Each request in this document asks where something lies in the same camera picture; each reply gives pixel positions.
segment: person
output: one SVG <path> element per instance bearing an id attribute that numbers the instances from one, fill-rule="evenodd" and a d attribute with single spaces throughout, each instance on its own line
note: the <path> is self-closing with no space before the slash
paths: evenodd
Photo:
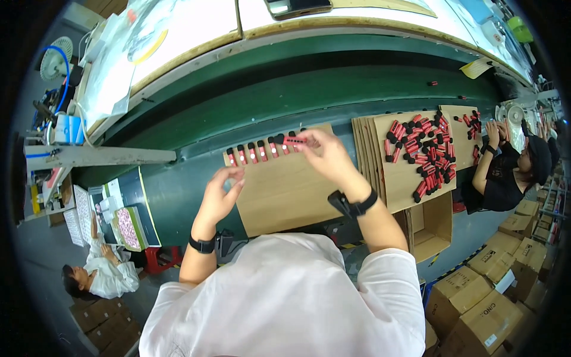
<path id="1" fill-rule="evenodd" d="M 559 149 L 557 148 L 557 132 L 551 126 L 551 123 L 545 122 L 543 125 L 537 124 L 540 128 L 541 137 L 547 141 L 547 145 L 549 146 L 549 152 L 551 153 L 551 172 L 550 176 L 553 176 L 555 167 L 561 158 L 559 154 Z"/>
<path id="2" fill-rule="evenodd" d="M 339 138 L 311 129 L 298 136 L 307 139 L 300 149 L 309 164 L 350 203 L 369 201 L 371 186 Z M 237 183 L 226 193 L 229 178 Z M 218 170 L 206 185 L 190 239 L 211 240 L 247 182 L 241 167 Z M 189 244 L 179 281 L 160 287 L 140 356 L 422 356 L 425 322 L 415 258 L 399 224 L 373 197 L 357 218 L 371 254 L 356 287 L 341 252 L 324 235 L 262 235 L 219 269 L 214 252 Z"/>
<path id="3" fill-rule="evenodd" d="M 89 255 L 83 267 L 64 265 L 63 286 L 68 294 L 83 300 L 121 297 L 125 292 L 139 288 L 139 277 L 134 262 L 144 253 L 114 251 L 103 244 L 103 236 L 97 232 L 96 215 L 91 214 L 91 239 Z"/>
<path id="4" fill-rule="evenodd" d="M 469 173 L 471 179 L 453 192 L 456 202 L 463 202 L 468 214 L 480 210 L 509 211 L 524 198 L 536 183 L 544 185 L 551 172 L 551 155 L 545 141 L 529 133 L 520 153 L 506 140 L 504 123 L 486 123 L 489 142 L 484 155 Z M 501 154 L 494 152 L 501 148 Z"/>

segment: smartwatch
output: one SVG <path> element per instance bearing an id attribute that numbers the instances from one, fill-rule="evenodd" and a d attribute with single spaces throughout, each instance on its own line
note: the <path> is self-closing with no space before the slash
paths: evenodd
<path id="1" fill-rule="evenodd" d="M 335 207 L 335 209 L 341 212 L 344 216 L 357 218 L 358 216 L 362 216 L 367 213 L 367 210 L 377 202 L 377 198 L 377 193 L 373 188 L 371 188 L 371 194 L 365 201 L 360 203 L 349 203 L 345 194 L 342 194 L 337 190 L 327 197 L 327 202 L 329 202 L 331 206 Z"/>
<path id="2" fill-rule="evenodd" d="M 496 156 L 498 154 L 497 150 L 492 149 L 490 145 L 486 145 L 486 150 L 488 150 L 492 155 Z"/>
<path id="3" fill-rule="evenodd" d="M 202 254 L 210 254 L 214 249 L 217 249 L 220 253 L 220 257 L 224 258 L 230 248 L 230 245 L 232 245 L 233 240 L 234 233 L 227 229 L 223 229 L 222 231 L 216 232 L 211 240 L 195 241 L 192 238 L 192 235 L 190 235 L 188 237 L 188 244 Z"/>

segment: smartphone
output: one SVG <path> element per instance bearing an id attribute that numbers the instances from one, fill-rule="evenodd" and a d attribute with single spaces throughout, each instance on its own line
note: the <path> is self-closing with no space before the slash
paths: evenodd
<path id="1" fill-rule="evenodd" d="M 331 11 L 329 0 L 265 0 L 268 10 L 276 20 L 325 13 Z"/>

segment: electric fan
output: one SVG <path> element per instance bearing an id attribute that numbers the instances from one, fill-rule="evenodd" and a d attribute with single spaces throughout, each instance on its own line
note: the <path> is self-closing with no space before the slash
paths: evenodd
<path id="1" fill-rule="evenodd" d="M 65 53 L 66 57 L 62 57 L 62 54 L 57 50 L 46 50 L 39 69 L 39 75 L 46 82 L 53 81 L 62 75 L 66 75 L 66 61 L 69 63 L 73 53 L 73 43 L 67 36 L 58 38 L 52 42 L 51 45 L 60 48 L 63 53 Z"/>

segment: red stool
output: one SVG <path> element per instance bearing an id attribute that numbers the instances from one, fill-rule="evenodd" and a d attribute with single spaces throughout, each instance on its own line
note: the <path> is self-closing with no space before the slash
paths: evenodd
<path id="1" fill-rule="evenodd" d="M 144 271 L 147 274 L 158 274 L 182 263 L 182 256 L 179 255 L 179 247 L 171 247 L 172 260 L 170 262 L 159 256 L 159 249 L 160 248 L 152 247 L 144 250 L 145 256 L 147 257 L 147 265 L 145 265 Z"/>

